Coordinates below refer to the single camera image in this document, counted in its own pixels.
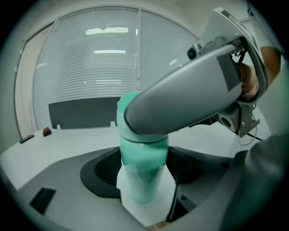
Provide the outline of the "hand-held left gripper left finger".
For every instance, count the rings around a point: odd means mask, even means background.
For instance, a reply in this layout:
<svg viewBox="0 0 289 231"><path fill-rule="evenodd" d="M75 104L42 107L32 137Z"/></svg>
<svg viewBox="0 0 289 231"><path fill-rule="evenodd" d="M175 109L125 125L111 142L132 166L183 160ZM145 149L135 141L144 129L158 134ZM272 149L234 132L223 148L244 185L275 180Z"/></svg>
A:
<svg viewBox="0 0 289 231"><path fill-rule="evenodd" d="M51 164L17 191L25 212L45 230L144 231L120 199L101 198L82 183L80 170L88 161L109 152L106 148ZM43 215L30 202L41 188L55 193Z"/></svg>

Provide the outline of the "person's right hand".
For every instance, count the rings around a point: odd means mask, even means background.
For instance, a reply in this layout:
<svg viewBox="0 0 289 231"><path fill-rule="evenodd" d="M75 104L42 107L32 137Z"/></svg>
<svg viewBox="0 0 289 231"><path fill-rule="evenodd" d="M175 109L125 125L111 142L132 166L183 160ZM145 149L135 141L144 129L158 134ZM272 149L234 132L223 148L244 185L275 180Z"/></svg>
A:
<svg viewBox="0 0 289 231"><path fill-rule="evenodd" d="M254 67L238 63L238 68L241 74L243 94L255 96L259 91L259 82Z"/></svg>

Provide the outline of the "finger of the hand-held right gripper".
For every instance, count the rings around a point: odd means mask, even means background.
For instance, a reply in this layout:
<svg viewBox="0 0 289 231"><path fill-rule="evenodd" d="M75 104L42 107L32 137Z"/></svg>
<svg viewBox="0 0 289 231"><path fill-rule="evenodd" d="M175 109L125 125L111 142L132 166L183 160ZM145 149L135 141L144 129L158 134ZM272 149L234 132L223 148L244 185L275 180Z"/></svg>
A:
<svg viewBox="0 0 289 231"><path fill-rule="evenodd" d="M232 105L242 92L235 51L228 44L208 52L142 91L125 109L126 125L139 135L166 135Z"/></svg>

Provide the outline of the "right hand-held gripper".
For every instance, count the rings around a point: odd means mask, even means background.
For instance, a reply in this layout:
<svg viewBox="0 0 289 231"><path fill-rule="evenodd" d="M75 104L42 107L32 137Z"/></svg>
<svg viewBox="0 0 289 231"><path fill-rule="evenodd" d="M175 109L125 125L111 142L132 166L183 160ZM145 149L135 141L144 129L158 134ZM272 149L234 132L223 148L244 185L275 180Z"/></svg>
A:
<svg viewBox="0 0 289 231"><path fill-rule="evenodd" d="M221 7L213 10L200 40L200 55L225 46L230 48L217 57L228 89L226 93L232 94L225 96L229 104L218 112L218 116L224 126L243 137L259 124L260 121L253 118L252 111L256 101L268 87L266 69L256 40L241 23ZM253 97L242 93L240 81L238 63L242 63L246 54L252 60L259 82L259 91Z"/></svg>

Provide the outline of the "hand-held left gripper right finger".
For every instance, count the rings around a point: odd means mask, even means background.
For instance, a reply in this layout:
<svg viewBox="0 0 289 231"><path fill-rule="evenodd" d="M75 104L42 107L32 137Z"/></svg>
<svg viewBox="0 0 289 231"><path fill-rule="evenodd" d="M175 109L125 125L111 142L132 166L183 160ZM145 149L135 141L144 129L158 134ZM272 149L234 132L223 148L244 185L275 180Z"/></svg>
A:
<svg viewBox="0 0 289 231"><path fill-rule="evenodd" d="M166 165L176 183L170 210L162 228L199 206L219 184L232 158L169 147Z"/></svg>

